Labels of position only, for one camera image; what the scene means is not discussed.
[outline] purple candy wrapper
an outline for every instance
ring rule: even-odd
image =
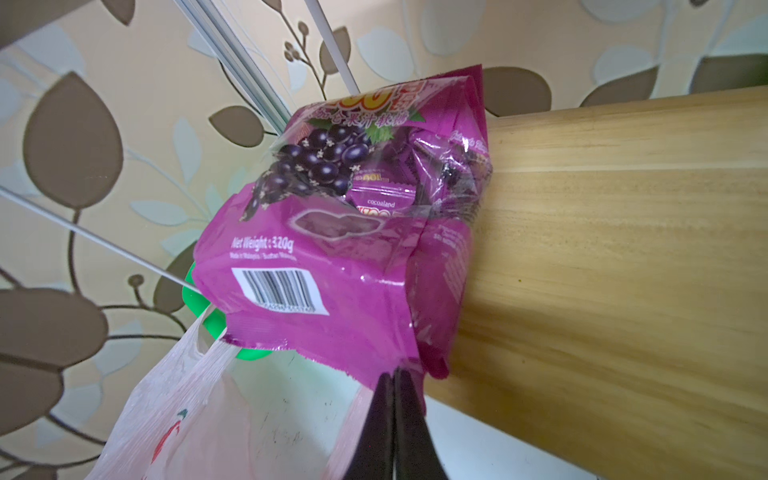
[[[194,250],[225,340],[295,349],[370,388],[399,366],[419,389],[445,378],[487,135],[479,66],[301,108]]]

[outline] wooden board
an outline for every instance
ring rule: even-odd
[[[609,480],[768,478],[768,88],[490,128],[427,393]]]

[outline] green leaf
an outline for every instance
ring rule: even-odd
[[[322,118],[310,118],[306,122],[312,125],[313,127],[325,128],[326,130],[329,130],[331,128],[331,125],[333,125],[333,123],[331,123],[330,120],[324,120]]]
[[[366,129],[366,134],[368,135],[368,138],[371,139],[371,143],[374,144],[380,144],[383,141],[391,140],[395,137],[392,133],[392,127],[389,125],[386,127],[371,125]]]
[[[411,110],[411,116],[408,118],[408,120],[410,120],[410,121],[426,122],[426,120],[424,120],[424,117],[422,116],[422,114],[419,113],[419,111],[416,110],[415,108],[413,108]]]

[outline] grape bunch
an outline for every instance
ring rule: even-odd
[[[266,208],[289,195],[343,196],[370,151],[371,140],[365,129],[346,125],[315,128],[298,144],[283,145],[270,169],[254,184],[242,220],[249,220],[259,207]]]

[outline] gummy candy package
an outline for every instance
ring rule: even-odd
[[[480,66],[308,105],[271,154],[194,249],[225,340],[372,389],[398,366],[445,378],[492,172]]]

